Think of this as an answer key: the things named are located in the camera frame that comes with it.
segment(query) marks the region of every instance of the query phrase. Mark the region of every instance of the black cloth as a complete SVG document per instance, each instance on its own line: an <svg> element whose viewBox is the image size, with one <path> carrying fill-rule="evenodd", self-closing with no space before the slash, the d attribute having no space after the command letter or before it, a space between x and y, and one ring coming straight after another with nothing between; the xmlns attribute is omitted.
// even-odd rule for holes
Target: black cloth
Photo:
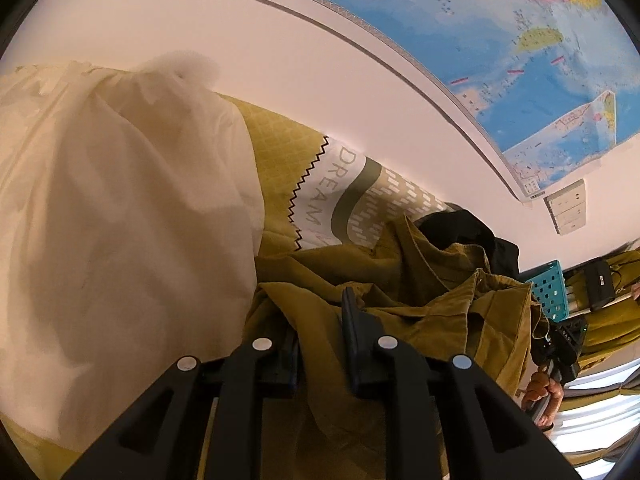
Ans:
<svg viewBox="0 0 640 480"><path fill-rule="evenodd" d="M418 222L420 232L440 250L454 243L480 245L492 273L518 279L518 246L496 238L491 229L466 209L434 213Z"/></svg>

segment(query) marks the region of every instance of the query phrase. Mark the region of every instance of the silver screw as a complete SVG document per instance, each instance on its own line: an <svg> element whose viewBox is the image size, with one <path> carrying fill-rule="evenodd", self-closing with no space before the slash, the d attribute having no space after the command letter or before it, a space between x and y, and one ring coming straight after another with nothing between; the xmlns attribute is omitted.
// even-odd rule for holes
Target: silver screw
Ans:
<svg viewBox="0 0 640 480"><path fill-rule="evenodd" d="M264 352L271 348L272 345L273 343L271 342L271 339L268 339L267 337L259 337L254 341L253 347L260 352Z"/></svg>
<svg viewBox="0 0 640 480"><path fill-rule="evenodd" d="M178 370L188 372L189 370L193 370L197 364L198 362L195 357L187 355L178 361Z"/></svg>
<svg viewBox="0 0 640 480"><path fill-rule="evenodd" d="M466 355L456 355L453 358L453 365L460 370L469 370L473 361L469 359Z"/></svg>
<svg viewBox="0 0 640 480"><path fill-rule="evenodd" d="M383 335L378 339L378 345L385 350L392 350L398 346L398 339L390 335Z"/></svg>

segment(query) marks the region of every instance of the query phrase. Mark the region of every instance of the map inset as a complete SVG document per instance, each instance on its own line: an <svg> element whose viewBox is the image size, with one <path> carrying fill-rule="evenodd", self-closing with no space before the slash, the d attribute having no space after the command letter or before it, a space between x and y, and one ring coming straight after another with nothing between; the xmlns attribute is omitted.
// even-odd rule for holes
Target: map inset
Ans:
<svg viewBox="0 0 640 480"><path fill-rule="evenodd" d="M603 0L330 0L455 95L527 196L640 130L640 55Z"/></svg>

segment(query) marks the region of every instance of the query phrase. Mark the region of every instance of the green stripe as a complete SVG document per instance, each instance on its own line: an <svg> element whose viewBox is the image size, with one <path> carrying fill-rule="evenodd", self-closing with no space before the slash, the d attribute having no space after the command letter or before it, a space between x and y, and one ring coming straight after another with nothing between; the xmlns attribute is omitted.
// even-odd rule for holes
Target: green stripe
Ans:
<svg viewBox="0 0 640 480"><path fill-rule="evenodd" d="M367 192L367 189L375 184L381 172L382 166L367 157L364 168L362 168L355 180L349 184L349 187L344 190L335 205L331 216L331 232L343 244L351 243L347 234L347 222L353 212L353 208L356 207L358 200Z"/></svg>

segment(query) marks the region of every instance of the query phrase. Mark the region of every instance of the turquoise plastic basket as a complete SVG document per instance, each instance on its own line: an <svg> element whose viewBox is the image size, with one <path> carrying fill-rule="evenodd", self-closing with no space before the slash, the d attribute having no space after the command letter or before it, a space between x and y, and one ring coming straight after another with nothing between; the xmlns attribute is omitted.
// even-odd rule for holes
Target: turquoise plastic basket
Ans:
<svg viewBox="0 0 640 480"><path fill-rule="evenodd" d="M569 317L564 277L558 260L521 273L520 281L533 283L533 296L549 319L557 322Z"/></svg>

